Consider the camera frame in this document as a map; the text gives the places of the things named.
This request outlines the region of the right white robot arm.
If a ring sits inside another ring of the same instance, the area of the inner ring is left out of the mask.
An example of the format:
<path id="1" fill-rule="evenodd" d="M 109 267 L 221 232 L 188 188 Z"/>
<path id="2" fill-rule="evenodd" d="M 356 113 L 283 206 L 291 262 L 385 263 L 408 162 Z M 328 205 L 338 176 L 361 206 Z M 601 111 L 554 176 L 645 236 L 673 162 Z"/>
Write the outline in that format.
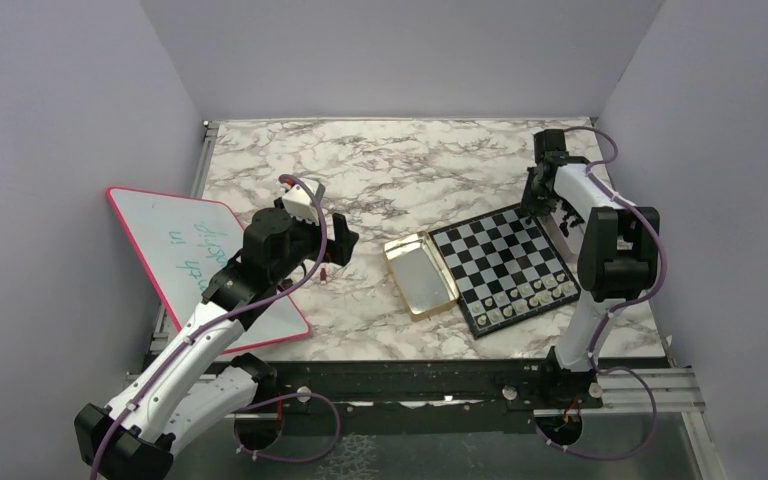
<path id="1" fill-rule="evenodd" d="M 539 367 L 537 393 L 560 407 L 583 398 L 597 375 L 598 353 L 620 310 L 648 300 L 659 287 L 660 215 L 638 207 L 595 174 L 595 163 L 572 155 L 566 130 L 533 136 L 535 164 L 519 204 L 522 215 L 548 219 L 554 212 L 583 223 L 577 248 L 582 292 L 567 331 Z"/>

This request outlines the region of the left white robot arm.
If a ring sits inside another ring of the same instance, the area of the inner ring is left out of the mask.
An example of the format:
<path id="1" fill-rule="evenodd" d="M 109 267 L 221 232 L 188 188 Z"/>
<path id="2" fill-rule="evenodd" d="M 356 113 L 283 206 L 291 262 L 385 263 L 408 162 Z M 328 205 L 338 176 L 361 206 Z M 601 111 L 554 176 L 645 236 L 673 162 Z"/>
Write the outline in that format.
<path id="1" fill-rule="evenodd" d="M 275 368 L 251 353 L 234 357 L 201 389 L 194 386 L 214 360 L 254 326 L 275 302 L 301 287 L 282 282 L 306 261 L 345 266 L 359 241 L 341 213 L 313 220 L 288 202 L 259 210 L 241 248 L 208 281 L 188 323 L 162 353 L 105 405 L 84 406 L 74 420 L 80 454 L 93 479 L 163 479 L 175 457 L 207 428 L 238 411 L 276 407 Z"/>

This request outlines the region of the white box of black pieces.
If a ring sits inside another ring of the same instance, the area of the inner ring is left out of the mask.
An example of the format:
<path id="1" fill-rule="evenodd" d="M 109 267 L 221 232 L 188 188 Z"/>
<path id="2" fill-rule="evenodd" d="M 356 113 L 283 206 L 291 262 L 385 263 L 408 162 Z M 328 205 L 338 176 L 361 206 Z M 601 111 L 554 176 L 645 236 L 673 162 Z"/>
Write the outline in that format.
<path id="1" fill-rule="evenodd" d="M 538 218 L 555 248 L 565 261 L 575 261 L 582 247 L 586 223 L 575 211 L 558 204 L 548 215 Z"/>

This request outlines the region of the gold metal tin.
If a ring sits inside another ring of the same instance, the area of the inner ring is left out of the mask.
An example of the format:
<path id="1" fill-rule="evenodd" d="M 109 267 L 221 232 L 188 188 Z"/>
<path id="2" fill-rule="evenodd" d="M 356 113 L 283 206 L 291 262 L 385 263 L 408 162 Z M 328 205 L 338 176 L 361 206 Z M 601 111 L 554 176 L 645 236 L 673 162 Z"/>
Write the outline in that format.
<path id="1" fill-rule="evenodd" d="M 383 255 L 412 321 L 427 319 L 457 304 L 460 292 L 455 279 L 428 232 L 385 243 Z"/>

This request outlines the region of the black white chessboard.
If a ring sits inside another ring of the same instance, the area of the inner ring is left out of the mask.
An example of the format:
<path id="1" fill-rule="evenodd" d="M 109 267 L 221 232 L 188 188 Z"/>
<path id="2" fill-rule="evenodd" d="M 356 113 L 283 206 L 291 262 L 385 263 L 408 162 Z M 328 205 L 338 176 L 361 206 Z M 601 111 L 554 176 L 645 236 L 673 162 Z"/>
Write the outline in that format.
<path id="1" fill-rule="evenodd" d="M 538 220 L 526 223 L 516 205 L 433 230 L 430 236 L 453 275 L 459 308 L 475 339 L 551 310 L 574 304 L 582 289 Z M 537 296 L 540 304 L 531 307 Z M 493 300 L 487 308 L 484 301 Z M 515 311 L 523 300 L 528 310 Z M 503 308 L 512 305 L 514 315 Z M 499 310 L 501 321 L 480 327 L 476 319 Z"/>

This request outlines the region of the red framed whiteboard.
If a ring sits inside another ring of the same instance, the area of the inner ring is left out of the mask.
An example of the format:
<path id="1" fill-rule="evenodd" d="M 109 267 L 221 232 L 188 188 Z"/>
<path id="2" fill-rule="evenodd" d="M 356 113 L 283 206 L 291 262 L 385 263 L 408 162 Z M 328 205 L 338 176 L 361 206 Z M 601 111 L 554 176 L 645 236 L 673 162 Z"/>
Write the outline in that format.
<path id="1" fill-rule="evenodd" d="M 166 315 L 159 330 L 174 337 L 201 301 L 210 278 L 243 246 L 243 226 L 213 200 L 125 187 L 106 197 Z"/>

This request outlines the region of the black table front rail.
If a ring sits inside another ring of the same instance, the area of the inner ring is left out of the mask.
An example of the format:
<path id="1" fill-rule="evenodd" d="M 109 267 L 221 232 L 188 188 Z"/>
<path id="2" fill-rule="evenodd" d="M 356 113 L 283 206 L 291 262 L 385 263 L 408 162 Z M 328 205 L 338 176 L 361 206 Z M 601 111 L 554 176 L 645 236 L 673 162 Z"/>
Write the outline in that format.
<path id="1" fill-rule="evenodd" d="M 227 414 L 243 437 L 530 433 L 540 417 L 604 412 L 605 377 L 571 387 L 540 360 L 274 361 L 251 412 Z"/>

